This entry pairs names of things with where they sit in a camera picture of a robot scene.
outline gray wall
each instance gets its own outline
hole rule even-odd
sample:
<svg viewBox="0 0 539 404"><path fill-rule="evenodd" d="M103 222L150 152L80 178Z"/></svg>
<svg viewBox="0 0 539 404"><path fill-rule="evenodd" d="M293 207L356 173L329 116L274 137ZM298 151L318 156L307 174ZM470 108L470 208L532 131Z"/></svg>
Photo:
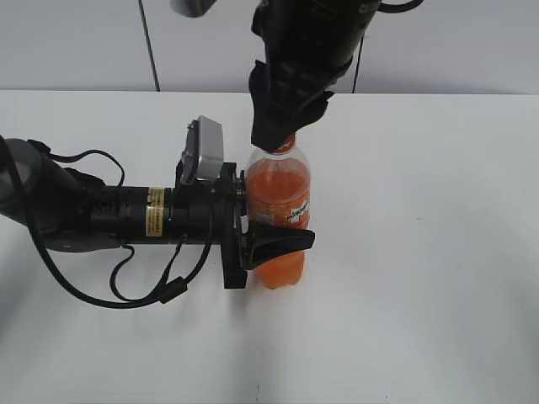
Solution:
<svg viewBox="0 0 539 404"><path fill-rule="evenodd" d="M202 19L143 0L163 91L247 91L259 0L219 0ZM379 13L356 92L539 93L539 2L425 0ZM0 0L0 88L154 90L137 0ZM353 91L355 70L336 86Z"/></svg>

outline black cylinder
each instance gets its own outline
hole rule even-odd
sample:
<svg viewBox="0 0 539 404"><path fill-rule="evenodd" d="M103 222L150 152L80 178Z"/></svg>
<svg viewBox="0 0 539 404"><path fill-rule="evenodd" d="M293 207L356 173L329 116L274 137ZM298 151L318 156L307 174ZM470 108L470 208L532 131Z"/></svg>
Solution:
<svg viewBox="0 0 539 404"><path fill-rule="evenodd" d="M216 0L171 0L172 9L185 17L196 18L205 14Z"/></svg>
<svg viewBox="0 0 539 404"><path fill-rule="evenodd" d="M253 31L272 60L298 61L322 72L352 58L381 0L269 0L257 9Z"/></svg>
<svg viewBox="0 0 539 404"><path fill-rule="evenodd" d="M93 195L88 230L126 244L203 244L213 209L213 240L219 242L220 203L196 183L171 188L103 187Z"/></svg>

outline bottle cap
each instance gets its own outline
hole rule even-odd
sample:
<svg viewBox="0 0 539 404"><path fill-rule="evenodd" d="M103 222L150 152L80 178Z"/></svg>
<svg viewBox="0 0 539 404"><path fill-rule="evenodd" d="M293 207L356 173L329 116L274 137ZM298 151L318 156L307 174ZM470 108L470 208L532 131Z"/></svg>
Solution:
<svg viewBox="0 0 539 404"><path fill-rule="evenodd" d="M277 150L274 151L273 154L283 154L288 152L290 149L294 148L296 145L296 133L292 133L290 136L288 136L285 140L285 142L277 148Z"/></svg>

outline robotic arm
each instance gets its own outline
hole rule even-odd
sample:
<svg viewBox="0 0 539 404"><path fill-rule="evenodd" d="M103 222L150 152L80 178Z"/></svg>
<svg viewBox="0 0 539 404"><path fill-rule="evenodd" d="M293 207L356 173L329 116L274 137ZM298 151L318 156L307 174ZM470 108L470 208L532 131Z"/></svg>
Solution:
<svg viewBox="0 0 539 404"><path fill-rule="evenodd" d="M216 0L173 0L176 10L199 16ZM265 43L266 62L257 61L249 78L254 120L251 142L273 152L286 137L319 120L333 95L327 88L343 76L376 11L401 13L423 0L386 5L381 0L262 0L253 32ZM109 158L121 170L116 186L62 168L89 154ZM27 226L46 267L69 293L89 304L131 309L166 303L187 290L212 244L221 246L224 286L244 288L247 273L281 255L308 249L314 233L249 222L243 173L224 162L221 126L199 117L188 126L174 188L126 187L121 165L108 153L91 150L62 157L38 141L0 136L0 214ZM147 296L124 297L116 277L136 244L175 244L163 276ZM183 244L203 244L199 262L185 278L169 279ZM70 284L48 249L83 253L123 247L131 255L109 279L121 301L94 298Z"/></svg>
<svg viewBox="0 0 539 404"><path fill-rule="evenodd" d="M172 0L174 9L190 17L215 2ZM404 13L422 2L262 0L252 26L265 43L266 59L256 62L249 78L253 145L274 152L290 134L322 118L333 95L327 88L349 69L376 11Z"/></svg>

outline yellow warning label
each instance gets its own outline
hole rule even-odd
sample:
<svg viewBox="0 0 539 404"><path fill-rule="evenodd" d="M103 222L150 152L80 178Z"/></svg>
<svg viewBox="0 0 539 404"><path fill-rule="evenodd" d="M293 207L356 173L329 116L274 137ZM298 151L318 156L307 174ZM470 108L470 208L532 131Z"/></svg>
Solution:
<svg viewBox="0 0 539 404"><path fill-rule="evenodd" d="M161 237L165 218L165 189L149 188L146 204L146 237Z"/></svg>

